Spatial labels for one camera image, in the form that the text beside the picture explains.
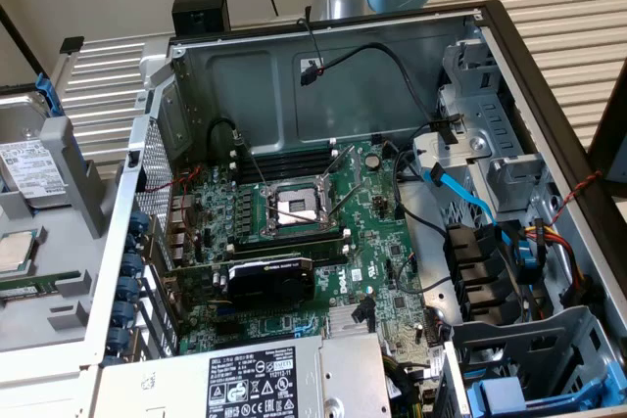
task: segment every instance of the circuit board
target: circuit board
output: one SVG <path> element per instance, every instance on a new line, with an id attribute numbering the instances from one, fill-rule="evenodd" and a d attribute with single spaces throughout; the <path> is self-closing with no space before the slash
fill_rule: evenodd
<path id="1" fill-rule="evenodd" d="M 265 254 L 311 256 L 316 260 L 314 299 L 297 308 L 237 310 L 219 296 L 212 298 L 214 291 L 207 286 L 211 286 L 213 272 L 233 263 L 225 251 L 229 241 L 255 243 L 264 238 L 264 184 L 235 189 L 228 183 L 226 166 L 201 172 L 199 183 L 188 193 L 195 195 L 211 216 L 199 215 L 193 230 L 202 234 L 209 228 L 211 244 L 202 248 L 202 256 L 193 248 L 186 250 L 182 266 L 169 275 L 176 277 L 180 291 L 187 296 L 188 320 L 180 339 L 180 354 L 262 339 L 325 335 L 330 308 L 348 304 L 357 307 L 365 296 L 371 296 L 376 302 L 376 332 L 381 344 L 400 361 L 424 362 L 427 344 L 424 340 L 417 342 L 415 335 L 417 324 L 423 322 L 422 299 L 399 291 L 389 272 L 389 262 L 398 270 L 414 252 L 405 218 L 395 217 L 393 162 L 383 159 L 380 144 L 370 141 L 342 143 L 336 150 L 347 152 L 330 174 L 332 204 L 349 197 L 334 214 L 333 223 L 349 229 L 350 238 L 340 243 L 290 245 Z M 380 166 L 366 167 L 368 156 L 378 157 Z M 419 289 L 418 277 L 409 268 L 401 279 L 406 286 Z"/>

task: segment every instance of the white sticker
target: white sticker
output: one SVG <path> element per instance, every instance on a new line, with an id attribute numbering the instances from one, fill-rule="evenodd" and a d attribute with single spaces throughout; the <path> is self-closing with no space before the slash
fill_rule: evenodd
<path id="1" fill-rule="evenodd" d="M 59 170 L 40 140 L 0 144 L 0 157 L 25 198 L 66 192 Z"/>
<path id="2" fill-rule="evenodd" d="M 351 278 L 354 283 L 358 283 L 362 280 L 362 271 L 359 268 L 351 270 Z"/>
<path id="3" fill-rule="evenodd" d="M 399 388 L 394 385 L 394 383 L 392 382 L 392 379 L 390 379 L 387 376 L 385 376 L 385 383 L 388 386 L 388 396 L 390 397 L 390 399 L 396 398 L 397 396 L 401 396 L 403 394 L 399 390 Z"/>
<path id="4" fill-rule="evenodd" d="M 32 294 L 37 294 L 37 288 L 34 286 L 6 289 L 4 291 L 0 291 L 0 299 L 16 298 L 17 296 L 30 296 Z"/>
<path id="5" fill-rule="evenodd" d="M 440 376 L 440 371 L 444 367 L 444 348 L 430 348 L 427 355 L 429 357 L 429 365 L 431 366 L 431 377 Z"/>
<path id="6" fill-rule="evenodd" d="M 320 67 L 320 59 L 319 58 L 310 58 L 310 59 L 301 59 L 301 73 L 310 68 L 312 65 L 316 65 L 318 68 Z"/>

